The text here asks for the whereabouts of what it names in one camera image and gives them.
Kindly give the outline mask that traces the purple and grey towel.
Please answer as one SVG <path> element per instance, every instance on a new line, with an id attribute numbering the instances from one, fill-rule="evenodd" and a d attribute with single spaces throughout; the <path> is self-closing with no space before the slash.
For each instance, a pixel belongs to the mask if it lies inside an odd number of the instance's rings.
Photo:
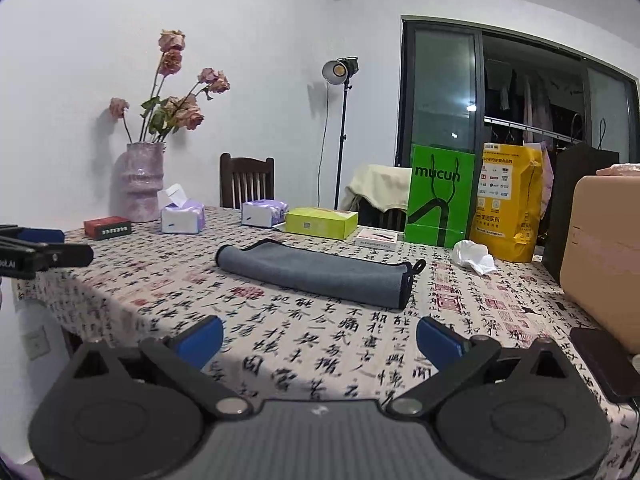
<path id="1" fill-rule="evenodd" d="M 245 248 L 224 245 L 216 265 L 250 280 L 390 310 L 404 310 L 423 259 L 387 264 L 295 248 L 265 238 Z"/>

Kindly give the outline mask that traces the red and green box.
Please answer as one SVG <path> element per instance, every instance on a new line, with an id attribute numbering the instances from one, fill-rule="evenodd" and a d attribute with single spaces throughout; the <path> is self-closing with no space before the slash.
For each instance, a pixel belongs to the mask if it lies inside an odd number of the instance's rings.
<path id="1" fill-rule="evenodd" d="M 84 222 L 85 234 L 92 240 L 109 240 L 132 233 L 131 221 L 124 217 L 104 217 Z"/>

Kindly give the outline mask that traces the crumpled white tissue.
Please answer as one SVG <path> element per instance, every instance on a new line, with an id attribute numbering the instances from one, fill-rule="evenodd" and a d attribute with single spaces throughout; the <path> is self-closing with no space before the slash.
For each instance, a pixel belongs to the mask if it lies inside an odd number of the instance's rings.
<path id="1" fill-rule="evenodd" d="M 451 261 L 456 266 L 472 270 L 479 276 L 497 271 L 494 257 L 488 252 L 488 248 L 472 240 L 457 242 L 452 248 Z"/>

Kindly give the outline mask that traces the pink textured vase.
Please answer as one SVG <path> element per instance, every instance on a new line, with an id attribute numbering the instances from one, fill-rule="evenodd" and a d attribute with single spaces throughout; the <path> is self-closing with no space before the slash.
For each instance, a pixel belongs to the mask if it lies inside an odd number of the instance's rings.
<path id="1" fill-rule="evenodd" d="M 158 193 L 164 188 L 164 146 L 138 142 L 127 145 L 117 171 L 122 215 L 134 223 L 160 218 Z"/>

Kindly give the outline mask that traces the calligraphy print tablecloth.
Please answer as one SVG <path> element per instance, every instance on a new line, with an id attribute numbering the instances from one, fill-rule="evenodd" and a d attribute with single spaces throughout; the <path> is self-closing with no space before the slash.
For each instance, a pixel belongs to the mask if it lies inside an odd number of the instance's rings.
<path id="1" fill-rule="evenodd" d="M 221 246 L 246 247 L 267 237 L 315 252 L 386 264 L 424 260 L 426 266 L 400 312 L 237 278 L 216 267 Z M 506 347 L 549 336 L 585 383 L 596 385 L 570 342 L 570 331 L 591 327 L 591 318 L 537 261 L 502 262 L 479 276 L 455 266 L 444 248 L 402 243 L 386 252 L 348 240 L 268 233 L 242 226 L 236 210 L 221 208 L 206 212 L 200 234 L 165 234 L 150 222 L 92 248 L 91 266 L 17 281 L 14 292 L 43 302 L 69 332 L 114 346 L 180 333 L 215 315 L 224 322 L 224 343 L 206 372 L 252 401 L 388 402 L 435 373 L 414 340 L 422 316 Z"/>

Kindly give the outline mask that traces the purple tissue pack with tissue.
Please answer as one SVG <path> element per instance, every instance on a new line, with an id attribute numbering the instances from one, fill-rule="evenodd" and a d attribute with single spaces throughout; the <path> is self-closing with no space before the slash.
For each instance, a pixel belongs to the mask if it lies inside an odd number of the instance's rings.
<path id="1" fill-rule="evenodd" d="M 160 232 L 163 234 L 200 234 L 205 226 L 205 206 L 186 195 L 176 183 L 157 192 L 160 207 Z"/>

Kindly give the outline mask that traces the white flat box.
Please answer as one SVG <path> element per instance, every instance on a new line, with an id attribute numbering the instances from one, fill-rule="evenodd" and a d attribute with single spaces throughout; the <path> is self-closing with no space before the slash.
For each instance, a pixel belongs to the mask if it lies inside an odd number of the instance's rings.
<path id="1" fill-rule="evenodd" d="M 370 228 L 370 226 L 363 226 L 352 240 L 358 247 L 387 250 L 388 252 L 393 252 L 399 241 L 399 232 Z"/>

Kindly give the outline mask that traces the yellow plastic bag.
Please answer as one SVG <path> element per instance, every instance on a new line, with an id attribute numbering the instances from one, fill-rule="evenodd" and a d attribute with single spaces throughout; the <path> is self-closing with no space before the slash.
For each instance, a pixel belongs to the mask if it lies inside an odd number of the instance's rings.
<path id="1" fill-rule="evenodd" d="M 470 239 L 495 258 L 532 260 L 542 203 L 542 153 L 523 145 L 486 143 Z"/>

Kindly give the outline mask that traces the black phone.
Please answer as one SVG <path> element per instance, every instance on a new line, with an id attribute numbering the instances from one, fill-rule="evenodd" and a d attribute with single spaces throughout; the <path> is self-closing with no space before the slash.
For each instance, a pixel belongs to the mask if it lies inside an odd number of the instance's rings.
<path id="1" fill-rule="evenodd" d="M 615 338 L 604 330 L 572 328 L 570 341 L 610 402 L 639 400 L 639 372 Z"/>

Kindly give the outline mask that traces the purple white tissue pack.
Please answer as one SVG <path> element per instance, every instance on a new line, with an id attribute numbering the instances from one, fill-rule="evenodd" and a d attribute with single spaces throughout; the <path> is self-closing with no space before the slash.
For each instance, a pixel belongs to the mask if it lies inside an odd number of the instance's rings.
<path id="1" fill-rule="evenodd" d="M 271 229 L 285 222 L 288 204 L 282 200 L 251 200 L 242 203 L 242 226 Z"/>

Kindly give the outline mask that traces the pink hard case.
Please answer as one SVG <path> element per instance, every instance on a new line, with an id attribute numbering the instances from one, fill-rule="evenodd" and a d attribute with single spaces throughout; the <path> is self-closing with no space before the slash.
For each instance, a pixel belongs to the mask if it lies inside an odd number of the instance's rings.
<path id="1" fill-rule="evenodd" d="M 640 177 L 617 164 L 574 189 L 560 272 L 567 296 L 631 354 L 639 352 Z"/>

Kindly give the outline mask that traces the green mucun paper bag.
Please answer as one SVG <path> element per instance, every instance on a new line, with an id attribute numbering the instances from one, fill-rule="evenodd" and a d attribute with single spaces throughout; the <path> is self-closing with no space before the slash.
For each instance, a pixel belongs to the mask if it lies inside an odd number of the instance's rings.
<path id="1" fill-rule="evenodd" d="M 411 162 L 405 240 L 453 248 L 468 230 L 475 156 L 415 145 Z"/>

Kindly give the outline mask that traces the cream cloth covered chair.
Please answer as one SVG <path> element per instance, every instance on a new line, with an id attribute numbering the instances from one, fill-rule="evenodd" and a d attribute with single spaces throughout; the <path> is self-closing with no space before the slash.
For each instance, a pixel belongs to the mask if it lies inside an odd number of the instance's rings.
<path id="1" fill-rule="evenodd" d="M 345 186 L 340 208 L 356 211 L 360 226 L 402 232 L 410 183 L 410 168 L 362 165 Z"/>

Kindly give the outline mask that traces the dark wooden chair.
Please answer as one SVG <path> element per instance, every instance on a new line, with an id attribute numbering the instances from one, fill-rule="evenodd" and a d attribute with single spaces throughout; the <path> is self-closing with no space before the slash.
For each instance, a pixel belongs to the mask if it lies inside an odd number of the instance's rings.
<path id="1" fill-rule="evenodd" d="M 222 153 L 219 159 L 220 206 L 240 209 L 252 200 L 274 199 L 274 159 L 232 157 Z"/>

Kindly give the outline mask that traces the lime green box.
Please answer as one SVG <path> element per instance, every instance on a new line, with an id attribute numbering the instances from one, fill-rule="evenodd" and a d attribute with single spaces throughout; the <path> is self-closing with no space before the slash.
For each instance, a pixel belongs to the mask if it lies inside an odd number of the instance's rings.
<path id="1" fill-rule="evenodd" d="M 346 240 L 357 226 L 357 211 L 297 207 L 285 216 L 285 232 L 330 240 Z"/>

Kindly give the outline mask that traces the black paper bag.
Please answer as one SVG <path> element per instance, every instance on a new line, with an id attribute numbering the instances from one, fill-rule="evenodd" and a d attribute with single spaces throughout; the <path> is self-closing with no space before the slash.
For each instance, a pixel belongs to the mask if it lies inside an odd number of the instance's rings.
<path id="1" fill-rule="evenodd" d="M 594 176 L 620 161 L 616 151 L 593 148 L 585 143 L 577 143 L 562 151 L 556 158 L 553 188 L 549 213 L 549 229 L 542 264 L 552 278 L 559 283 L 565 254 L 574 192 L 578 181 L 585 176 Z"/>

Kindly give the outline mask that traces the black framed glass door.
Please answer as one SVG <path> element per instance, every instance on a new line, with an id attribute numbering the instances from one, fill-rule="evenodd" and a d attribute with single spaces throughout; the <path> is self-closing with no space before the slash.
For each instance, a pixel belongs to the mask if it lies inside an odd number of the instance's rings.
<path id="1" fill-rule="evenodd" d="M 639 81 L 551 41 L 471 23 L 402 20 L 396 162 L 417 145 L 585 143 L 639 159 Z"/>

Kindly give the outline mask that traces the studio light on stand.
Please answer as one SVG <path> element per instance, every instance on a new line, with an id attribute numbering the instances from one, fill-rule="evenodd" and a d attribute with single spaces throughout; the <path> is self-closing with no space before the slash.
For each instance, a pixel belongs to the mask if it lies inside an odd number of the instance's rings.
<path id="1" fill-rule="evenodd" d="M 349 91 L 352 90 L 352 77 L 359 72 L 359 58 L 356 56 L 343 56 L 342 58 L 334 58 L 334 60 L 326 62 L 322 66 L 321 76 L 326 83 L 326 121 L 325 125 L 329 121 L 329 108 L 330 108 L 330 88 L 341 87 L 342 88 L 342 100 L 341 100 L 341 121 L 340 121 L 340 135 L 338 136 L 338 148 L 337 148 L 337 160 L 334 182 L 334 199 L 333 207 L 338 208 L 340 204 L 341 183 L 343 175 L 343 159 L 344 159 L 344 145 L 347 139 L 346 128 L 346 114 L 347 114 L 347 102 Z"/>

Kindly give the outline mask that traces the white wall socket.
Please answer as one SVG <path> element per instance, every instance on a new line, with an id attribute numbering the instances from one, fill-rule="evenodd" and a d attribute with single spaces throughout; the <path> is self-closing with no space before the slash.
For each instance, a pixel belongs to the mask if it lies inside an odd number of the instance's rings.
<path id="1" fill-rule="evenodd" d="M 46 356 L 51 351 L 49 338 L 43 326 L 24 334 L 22 343 L 26 356 L 31 361 Z"/>

